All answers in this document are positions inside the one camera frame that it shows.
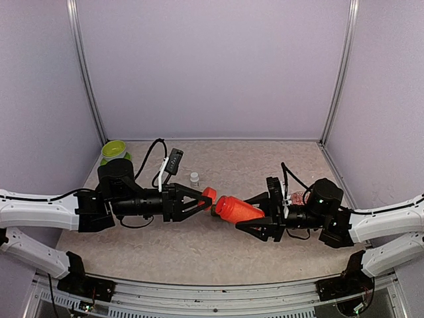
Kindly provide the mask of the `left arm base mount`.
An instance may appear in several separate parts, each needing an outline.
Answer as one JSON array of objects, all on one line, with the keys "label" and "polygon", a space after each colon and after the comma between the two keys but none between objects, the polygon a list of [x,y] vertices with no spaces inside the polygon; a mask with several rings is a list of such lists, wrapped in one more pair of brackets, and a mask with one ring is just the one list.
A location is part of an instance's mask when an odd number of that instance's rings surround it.
[{"label": "left arm base mount", "polygon": [[60,291],[94,301],[111,302],[116,283],[113,280],[68,274],[58,281]]}]

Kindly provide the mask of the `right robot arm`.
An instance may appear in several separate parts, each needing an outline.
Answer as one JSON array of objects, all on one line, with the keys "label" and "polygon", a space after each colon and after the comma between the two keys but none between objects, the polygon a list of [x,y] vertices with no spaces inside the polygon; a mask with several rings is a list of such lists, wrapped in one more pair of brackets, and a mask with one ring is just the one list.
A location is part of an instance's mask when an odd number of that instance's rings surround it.
[{"label": "right robot arm", "polygon": [[302,195],[288,193],[293,173],[282,166],[284,179],[267,178],[268,191],[249,199],[264,212],[263,217],[239,221],[238,230],[267,241],[280,241],[290,230],[319,230],[319,240],[331,248],[344,248],[368,240],[396,235],[397,238],[353,254],[339,289],[352,294],[389,269],[423,255],[423,196],[376,209],[349,209],[341,205],[344,192],[334,182],[321,178]]}]

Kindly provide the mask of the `orange pill bottle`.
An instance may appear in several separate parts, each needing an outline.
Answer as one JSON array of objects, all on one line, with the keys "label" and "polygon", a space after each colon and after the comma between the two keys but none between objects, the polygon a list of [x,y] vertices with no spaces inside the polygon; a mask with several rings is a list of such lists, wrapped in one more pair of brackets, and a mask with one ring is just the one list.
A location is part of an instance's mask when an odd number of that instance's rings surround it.
[{"label": "orange pill bottle", "polygon": [[261,209],[233,196],[220,197],[215,206],[215,212],[224,221],[232,224],[265,217]]}]

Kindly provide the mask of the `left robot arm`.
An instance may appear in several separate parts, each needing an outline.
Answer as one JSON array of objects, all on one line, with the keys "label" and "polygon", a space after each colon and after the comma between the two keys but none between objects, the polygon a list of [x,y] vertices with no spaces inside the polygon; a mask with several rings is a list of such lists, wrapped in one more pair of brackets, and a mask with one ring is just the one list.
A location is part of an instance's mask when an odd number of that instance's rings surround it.
[{"label": "left robot arm", "polygon": [[1,190],[1,252],[66,281],[80,295],[93,281],[80,256],[50,248],[27,236],[20,227],[48,227],[97,233],[122,223],[125,217],[180,222],[212,206],[214,199],[181,184],[158,178],[158,186],[137,184],[138,174],[125,156],[117,156],[97,169],[95,189],[79,188],[56,197]]}]

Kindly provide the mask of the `green weekly pill organizer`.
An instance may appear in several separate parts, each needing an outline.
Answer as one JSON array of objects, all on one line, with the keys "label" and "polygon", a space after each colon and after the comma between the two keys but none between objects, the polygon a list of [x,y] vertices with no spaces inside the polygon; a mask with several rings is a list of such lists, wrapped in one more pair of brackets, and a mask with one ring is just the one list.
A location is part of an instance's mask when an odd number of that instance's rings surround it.
[{"label": "green weekly pill organizer", "polygon": [[219,216],[219,214],[216,212],[216,206],[215,206],[215,205],[212,205],[212,206],[211,206],[210,214],[211,214],[211,216],[213,216],[213,217],[218,217],[218,216]]}]

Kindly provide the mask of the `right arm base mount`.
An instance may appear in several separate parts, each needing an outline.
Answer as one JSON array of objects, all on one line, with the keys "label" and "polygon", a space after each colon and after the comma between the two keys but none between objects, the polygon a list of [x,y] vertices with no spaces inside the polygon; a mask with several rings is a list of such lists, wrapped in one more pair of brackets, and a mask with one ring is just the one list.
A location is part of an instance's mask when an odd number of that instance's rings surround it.
[{"label": "right arm base mount", "polygon": [[374,280],[365,276],[360,277],[334,277],[318,280],[316,283],[320,301],[343,298],[374,288]]}]

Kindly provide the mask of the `orange bottle cap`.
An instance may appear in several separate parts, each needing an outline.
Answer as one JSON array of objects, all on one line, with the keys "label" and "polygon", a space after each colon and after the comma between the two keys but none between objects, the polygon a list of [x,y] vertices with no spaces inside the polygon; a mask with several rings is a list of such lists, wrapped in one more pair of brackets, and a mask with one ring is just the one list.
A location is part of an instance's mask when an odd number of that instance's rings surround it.
[{"label": "orange bottle cap", "polygon": [[213,189],[212,187],[207,187],[204,189],[202,196],[205,196],[211,199],[211,206],[207,208],[207,211],[211,211],[217,199],[217,191]]}]

